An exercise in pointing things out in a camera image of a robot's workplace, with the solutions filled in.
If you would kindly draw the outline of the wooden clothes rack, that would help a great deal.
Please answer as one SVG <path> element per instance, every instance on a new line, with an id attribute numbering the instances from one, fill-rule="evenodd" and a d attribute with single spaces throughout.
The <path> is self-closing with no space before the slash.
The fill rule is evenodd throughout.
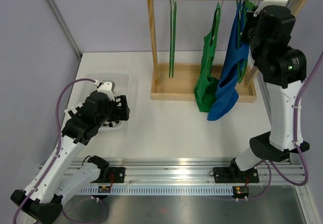
<path id="1" fill-rule="evenodd" d="M 154 1 L 147 0 L 149 28 L 151 38 L 151 51 L 153 62 L 153 77 L 151 84 L 150 96 L 152 100 L 178 100 L 178 101 L 195 101 L 193 94 L 194 86 L 197 82 L 200 70 L 200 64 L 194 63 L 175 63 L 175 79 L 169 78 L 169 66 L 167 63 L 159 63 L 157 58 L 156 32 Z M 196 1 L 236 1 L 236 0 L 196 0 Z M 304 7 L 307 0 L 288 0 L 292 2 L 291 12 L 297 16 Z M 247 67 L 246 74 L 242 83 L 237 86 L 239 93 L 238 102 L 253 103 L 257 95 L 254 86 L 254 79 L 258 76 L 259 70 L 256 66 Z"/>

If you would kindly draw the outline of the empty green hanger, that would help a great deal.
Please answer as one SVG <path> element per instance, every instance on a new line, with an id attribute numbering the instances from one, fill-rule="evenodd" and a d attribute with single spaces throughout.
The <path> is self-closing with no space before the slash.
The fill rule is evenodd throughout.
<path id="1" fill-rule="evenodd" d="M 169 78 L 172 77 L 173 70 L 173 6 L 170 0 L 170 62 L 169 62 Z"/>
<path id="2" fill-rule="evenodd" d="M 172 1 L 173 6 L 173 70 L 172 70 L 172 77 L 174 77 L 174 70 L 175 70 L 175 42 L 176 42 L 176 12 L 177 12 L 177 4 L 175 1 Z"/>

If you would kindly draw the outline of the green hanger of striped top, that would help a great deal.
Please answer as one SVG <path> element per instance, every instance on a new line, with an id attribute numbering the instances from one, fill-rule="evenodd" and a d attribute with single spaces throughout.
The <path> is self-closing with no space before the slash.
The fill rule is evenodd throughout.
<path id="1" fill-rule="evenodd" d="M 252 16 L 256 12 L 261 0 L 241 0 L 240 1 L 240 15 L 246 17 L 248 13 Z"/>

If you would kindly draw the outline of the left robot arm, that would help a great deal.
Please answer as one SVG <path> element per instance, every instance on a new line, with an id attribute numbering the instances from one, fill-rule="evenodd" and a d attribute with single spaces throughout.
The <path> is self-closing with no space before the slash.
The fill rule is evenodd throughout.
<path id="1" fill-rule="evenodd" d="M 23 190 L 15 190 L 11 200 L 38 223 L 54 223 L 64 205 L 91 182 L 111 180 L 109 162 L 94 155 L 71 177 L 62 181 L 70 164 L 98 134 L 112 122 L 129 119 L 130 109 L 125 95 L 109 99 L 102 92 L 92 92 L 76 108 L 61 131 L 61 140 L 34 180 Z"/>

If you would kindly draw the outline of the blue tank top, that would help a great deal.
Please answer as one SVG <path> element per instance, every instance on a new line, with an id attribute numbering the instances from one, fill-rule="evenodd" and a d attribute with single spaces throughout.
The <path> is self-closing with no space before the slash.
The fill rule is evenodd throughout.
<path id="1" fill-rule="evenodd" d="M 237 39 L 237 24 L 238 24 L 238 11 L 236 9 L 235 18 L 233 21 L 230 38 L 228 42 L 226 57 L 218 82 L 217 90 L 215 93 L 216 100 L 212 105 L 207 120 L 217 121 L 225 114 L 227 114 L 237 103 L 239 94 L 236 90 L 236 85 L 238 84 L 237 79 L 237 62 L 239 59 L 238 50 L 236 49 L 236 39 Z M 246 59 L 248 62 L 249 46 L 244 44 L 247 52 Z"/>

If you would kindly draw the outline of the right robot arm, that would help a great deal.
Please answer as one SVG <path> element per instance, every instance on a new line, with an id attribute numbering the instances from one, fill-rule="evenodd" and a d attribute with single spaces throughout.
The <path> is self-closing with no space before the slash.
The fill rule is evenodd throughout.
<path id="1" fill-rule="evenodd" d="M 249 148 L 232 159 L 229 176 L 242 181 L 258 163 L 288 159 L 309 150 L 300 129 L 300 92 L 305 85 L 305 54 L 289 46 L 296 18 L 285 6 L 269 5 L 247 13 L 241 40 L 249 45 L 270 96 L 271 130 L 249 140 Z"/>

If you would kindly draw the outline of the empty green hanger front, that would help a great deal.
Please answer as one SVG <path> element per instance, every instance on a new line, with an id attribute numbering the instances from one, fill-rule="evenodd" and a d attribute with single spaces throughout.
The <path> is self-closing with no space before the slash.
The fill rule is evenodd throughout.
<path id="1" fill-rule="evenodd" d="M 173 6 L 173 70 L 172 70 L 172 77 L 174 77 L 174 70 L 175 70 L 175 42 L 176 42 L 176 12 L 177 12 L 177 4 L 175 1 L 172 1 Z"/>

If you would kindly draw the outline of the striped black white tank top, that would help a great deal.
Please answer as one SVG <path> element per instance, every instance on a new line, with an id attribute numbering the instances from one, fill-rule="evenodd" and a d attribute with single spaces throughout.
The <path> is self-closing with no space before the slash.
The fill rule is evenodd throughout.
<path id="1" fill-rule="evenodd" d="M 83 103 L 78 103 L 78 104 L 74 105 L 73 107 L 66 108 L 64 110 L 64 113 L 70 115 L 69 112 L 71 111 L 72 113 L 76 114 L 78 111 L 78 108 L 80 108 L 82 106 L 83 106 Z M 102 127 L 105 131 L 119 130 L 122 127 L 122 123 L 119 121 L 105 122 L 104 124 L 102 124 Z"/>

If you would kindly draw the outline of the empty green hanger back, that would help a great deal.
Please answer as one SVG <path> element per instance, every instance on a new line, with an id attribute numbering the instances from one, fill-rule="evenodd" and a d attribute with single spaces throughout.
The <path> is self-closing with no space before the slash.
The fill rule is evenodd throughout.
<path id="1" fill-rule="evenodd" d="M 173 70 L 173 6 L 170 0 L 170 62 L 169 62 L 169 78 L 172 77 Z"/>

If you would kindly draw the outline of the green hanger of blue top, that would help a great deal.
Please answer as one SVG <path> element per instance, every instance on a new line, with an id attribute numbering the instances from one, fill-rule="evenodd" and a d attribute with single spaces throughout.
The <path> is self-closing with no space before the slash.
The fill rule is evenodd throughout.
<path id="1" fill-rule="evenodd" d="M 247 49 L 243 42 L 241 42 L 242 32 L 246 24 L 246 13 L 247 7 L 245 1 L 236 1 L 237 11 L 238 11 L 238 24 L 237 24 L 237 39 L 236 39 L 236 49 L 238 50 L 238 62 L 237 62 L 237 82 L 241 83 L 246 72 L 247 59 L 246 52 Z"/>

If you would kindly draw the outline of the green tank top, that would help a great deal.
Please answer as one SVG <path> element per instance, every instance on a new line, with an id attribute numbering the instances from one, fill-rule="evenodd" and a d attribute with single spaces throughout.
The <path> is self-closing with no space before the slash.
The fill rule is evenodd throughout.
<path id="1" fill-rule="evenodd" d="M 219 79 L 213 77 L 212 67 L 217 46 L 217 31 L 210 30 L 204 37 L 199 78 L 194 87 L 194 96 L 200 112 L 208 113 L 216 100 Z"/>

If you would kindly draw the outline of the white plastic basket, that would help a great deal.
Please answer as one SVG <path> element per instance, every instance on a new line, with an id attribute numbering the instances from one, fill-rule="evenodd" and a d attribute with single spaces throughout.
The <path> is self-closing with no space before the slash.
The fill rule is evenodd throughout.
<path id="1" fill-rule="evenodd" d="M 125 95 L 129 96 L 130 91 L 130 75 L 128 73 L 120 73 L 120 72 L 88 72 L 85 76 L 81 76 L 81 78 L 90 78 L 93 80 L 98 80 L 100 82 L 113 81 L 114 86 L 114 94 L 115 96 Z M 73 87 L 75 90 L 73 95 L 70 97 L 69 108 L 74 108 L 77 105 L 83 103 L 87 96 L 90 93 L 96 90 L 96 86 L 91 82 L 80 82 L 76 83 Z M 123 128 L 125 122 L 112 122 L 105 123 L 99 131 L 117 131 Z"/>

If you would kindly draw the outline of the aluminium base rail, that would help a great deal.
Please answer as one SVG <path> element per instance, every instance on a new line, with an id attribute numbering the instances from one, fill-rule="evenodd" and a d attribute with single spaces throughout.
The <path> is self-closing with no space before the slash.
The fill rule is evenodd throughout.
<path id="1" fill-rule="evenodd" d="M 124 167 L 124 185 L 215 185 L 213 168 L 228 167 L 230 157 L 216 158 L 105 158 L 111 167 Z M 301 164 L 288 160 L 255 167 L 259 184 L 271 179 L 273 185 L 285 185 L 288 178 L 302 182 L 305 171 Z"/>

